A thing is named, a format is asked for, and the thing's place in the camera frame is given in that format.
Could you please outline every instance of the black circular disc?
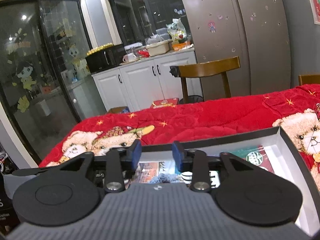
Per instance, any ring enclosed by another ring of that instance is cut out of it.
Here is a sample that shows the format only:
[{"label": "black circular disc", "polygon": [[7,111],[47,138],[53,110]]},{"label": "black circular disc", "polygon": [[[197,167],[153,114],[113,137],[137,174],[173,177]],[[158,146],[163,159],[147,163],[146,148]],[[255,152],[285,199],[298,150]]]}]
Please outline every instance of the black circular disc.
[{"label": "black circular disc", "polygon": [[75,171],[44,173],[22,184],[12,204],[20,220],[61,226],[89,215],[100,201],[95,185]]},{"label": "black circular disc", "polygon": [[230,217],[256,226],[294,222],[302,205],[302,194],[291,182],[261,171],[241,171],[218,188],[218,206]]}]

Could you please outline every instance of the orange basket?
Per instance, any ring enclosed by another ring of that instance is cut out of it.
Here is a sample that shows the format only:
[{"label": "orange basket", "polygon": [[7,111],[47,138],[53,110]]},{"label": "orange basket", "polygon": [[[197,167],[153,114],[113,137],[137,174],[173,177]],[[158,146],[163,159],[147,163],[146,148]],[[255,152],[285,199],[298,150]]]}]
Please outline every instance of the orange basket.
[{"label": "orange basket", "polygon": [[172,45],[172,48],[173,48],[174,51],[177,51],[177,50],[182,49],[182,48],[184,48],[185,46],[188,46],[188,45],[190,45],[190,44],[191,44],[190,41],[186,41],[186,42],[184,42],[184,43],[179,43],[179,44]]}]

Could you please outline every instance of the chair backrest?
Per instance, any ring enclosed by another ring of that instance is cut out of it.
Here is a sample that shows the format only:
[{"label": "chair backrest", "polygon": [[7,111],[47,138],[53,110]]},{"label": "chair backrest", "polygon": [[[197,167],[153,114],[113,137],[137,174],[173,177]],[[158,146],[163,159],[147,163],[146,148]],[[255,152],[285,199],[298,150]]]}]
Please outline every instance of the chair backrest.
[{"label": "chair backrest", "polygon": [[227,98],[231,97],[227,71],[240,68],[239,57],[232,57],[206,63],[170,66],[170,73],[181,78],[184,103],[188,103],[188,89],[186,78],[210,77],[221,74],[223,87]]},{"label": "chair backrest", "polygon": [[299,75],[299,86],[305,84],[320,84],[320,74],[318,75]]}]

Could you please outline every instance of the blue crocheted item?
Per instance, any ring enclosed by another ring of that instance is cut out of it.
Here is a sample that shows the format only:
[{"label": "blue crocheted item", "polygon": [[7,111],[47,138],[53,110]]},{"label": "blue crocheted item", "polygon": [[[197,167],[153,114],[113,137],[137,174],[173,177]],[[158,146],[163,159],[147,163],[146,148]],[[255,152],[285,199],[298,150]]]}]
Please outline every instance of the blue crocheted item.
[{"label": "blue crocheted item", "polygon": [[160,173],[159,176],[154,176],[149,183],[157,184],[157,183],[180,183],[179,176],[177,174],[164,174]]}]

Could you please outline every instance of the microwave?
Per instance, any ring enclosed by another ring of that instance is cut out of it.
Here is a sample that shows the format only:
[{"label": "microwave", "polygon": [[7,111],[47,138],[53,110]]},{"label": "microwave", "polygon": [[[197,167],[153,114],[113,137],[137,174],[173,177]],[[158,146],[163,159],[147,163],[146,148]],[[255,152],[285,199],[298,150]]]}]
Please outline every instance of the microwave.
[{"label": "microwave", "polygon": [[122,44],[97,51],[85,59],[91,74],[119,66],[126,51]]}]

